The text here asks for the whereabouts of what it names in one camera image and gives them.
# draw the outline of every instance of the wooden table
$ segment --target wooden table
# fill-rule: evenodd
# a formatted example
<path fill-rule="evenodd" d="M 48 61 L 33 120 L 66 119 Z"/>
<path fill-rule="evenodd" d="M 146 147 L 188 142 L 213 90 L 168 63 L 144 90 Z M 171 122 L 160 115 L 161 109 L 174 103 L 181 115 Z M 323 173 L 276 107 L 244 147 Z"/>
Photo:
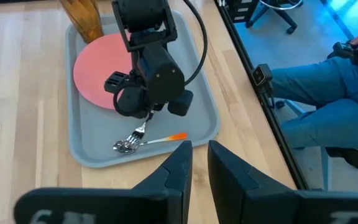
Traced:
<path fill-rule="evenodd" d="M 209 34 L 204 70 L 221 117 L 216 140 L 262 172 L 295 188 L 287 165 L 212 0 L 193 0 Z M 111 14 L 109 1 L 99 3 Z M 172 9 L 188 21 L 198 50 L 201 31 L 180 0 Z M 79 165 L 68 150 L 65 31 L 57 1 L 0 4 L 0 223 L 37 187 L 131 188 L 168 155 L 105 169 Z M 193 153 L 189 223 L 217 223 L 208 180 L 207 147 Z"/>

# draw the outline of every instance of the gray tray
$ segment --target gray tray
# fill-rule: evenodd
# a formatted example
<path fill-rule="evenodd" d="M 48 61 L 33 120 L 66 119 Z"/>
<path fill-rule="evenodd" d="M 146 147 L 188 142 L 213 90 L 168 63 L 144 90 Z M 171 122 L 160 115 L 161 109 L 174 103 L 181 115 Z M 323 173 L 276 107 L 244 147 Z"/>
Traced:
<path fill-rule="evenodd" d="M 200 60 L 184 18 L 179 12 L 172 13 L 177 25 L 178 38 L 168 44 L 168 51 L 182 69 L 185 78 L 188 78 Z M 119 32 L 114 16 L 102 17 L 101 22 L 105 34 Z M 123 117 L 114 110 L 100 108 L 82 97 L 74 84 L 73 67 L 77 55 L 86 44 L 72 25 L 66 32 L 66 45 L 70 152 L 80 164 L 94 168 L 106 167 L 172 152 L 177 148 L 181 141 L 142 146 L 133 154 L 113 151 L 112 145 L 117 140 L 128 137 L 144 120 Z M 186 132 L 193 146 L 199 146 L 217 135 L 218 110 L 204 71 L 201 71 L 186 89 L 194 93 L 188 114 L 185 117 L 175 116 L 170 114 L 166 107 L 156 112 L 147 124 L 144 141 Z"/>

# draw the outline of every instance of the floor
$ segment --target floor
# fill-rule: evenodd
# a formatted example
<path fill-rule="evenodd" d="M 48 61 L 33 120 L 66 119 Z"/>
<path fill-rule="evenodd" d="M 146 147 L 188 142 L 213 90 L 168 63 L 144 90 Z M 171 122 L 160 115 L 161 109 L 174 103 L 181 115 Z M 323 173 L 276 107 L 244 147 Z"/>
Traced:
<path fill-rule="evenodd" d="M 358 0 L 328 0 L 338 18 L 346 25 L 353 36 L 358 35 Z M 244 23 L 236 24 L 236 29 L 254 65 L 267 63 L 270 68 L 306 65 L 324 60 L 332 52 L 338 41 L 348 40 L 333 19 L 333 15 L 320 1 L 304 1 L 300 8 L 288 14 L 297 22 L 298 28 L 286 34 L 289 25 L 276 13 L 268 11 L 250 29 Z M 309 105 L 299 104 L 305 111 L 315 110 Z M 289 108 L 277 111 L 281 122 L 296 117 Z M 312 189 L 323 188 L 320 148 L 307 148 L 294 151 L 294 155 Z M 358 190 L 358 170 L 343 159 L 332 161 L 331 190 Z"/>

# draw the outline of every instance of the black frame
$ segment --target black frame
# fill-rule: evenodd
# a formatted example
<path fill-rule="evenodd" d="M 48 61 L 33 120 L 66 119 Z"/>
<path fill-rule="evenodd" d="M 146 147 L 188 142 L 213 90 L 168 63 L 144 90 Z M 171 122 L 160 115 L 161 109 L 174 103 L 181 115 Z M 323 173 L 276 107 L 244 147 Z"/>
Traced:
<path fill-rule="evenodd" d="M 34 1 L 34 0 L 0 0 L 0 4 L 9 3 L 9 2 L 26 2 L 26 1 Z M 240 40 L 240 37 L 239 37 L 238 33 L 236 32 L 236 29 L 234 28 L 234 23 L 229 16 L 229 12 L 227 11 L 227 9 L 225 7 L 219 7 L 218 1 L 216 1 L 216 0 L 212 0 L 212 1 L 215 1 L 216 7 L 218 8 L 219 13 L 221 14 L 222 20 L 223 20 L 224 24 L 226 25 L 226 29 L 229 32 L 229 35 L 233 41 L 233 44 L 240 56 L 241 62 L 246 70 L 246 73 L 249 76 L 249 78 L 251 79 L 250 74 L 253 71 L 254 66 L 252 65 L 252 63 L 249 59 L 248 53 L 245 50 L 245 48 Z M 307 184 L 305 178 L 303 177 L 303 174 L 302 174 L 295 158 L 293 157 L 293 154 L 292 154 L 290 148 L 288 147 L 288 145 L 284 139 L 280 124 L 277 121 L 275 113 L 269 107 L 268 96 L 266 94 L 259 93 L 258 91 L 256 91 L 255 86 L 253 86 L 253 87 L 254 87 L 255 93 L 258 97 L 258 100 L 260 101 L 261 107 L 263 108 L 263 111 L 266 115 L 266 118 L 270 125 L 270 128 L 272 129 L 272 132 L 274 133 L 274 136 L 278 143 L 278 146 L 280 147 L 280 150 L 283 154 L 285 162 L 287 163 L 287 166 L 290 170 L 291 176 L 295 182 L 296 187 L 301 190 L 308 190 L 309 189 L 308 184 Z"/>

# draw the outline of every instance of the jeans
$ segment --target jeans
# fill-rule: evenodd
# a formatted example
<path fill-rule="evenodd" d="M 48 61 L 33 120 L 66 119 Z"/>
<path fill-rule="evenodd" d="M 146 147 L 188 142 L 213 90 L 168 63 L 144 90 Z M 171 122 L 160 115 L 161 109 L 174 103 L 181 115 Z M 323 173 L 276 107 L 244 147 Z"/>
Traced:
<path fill-rule="evenodd" d="M 282 124 L 292 148 L 358 149 L 358 66 L 334 57 L 321 63 L 273 70 L 273 95 L 318 107 Z"/>

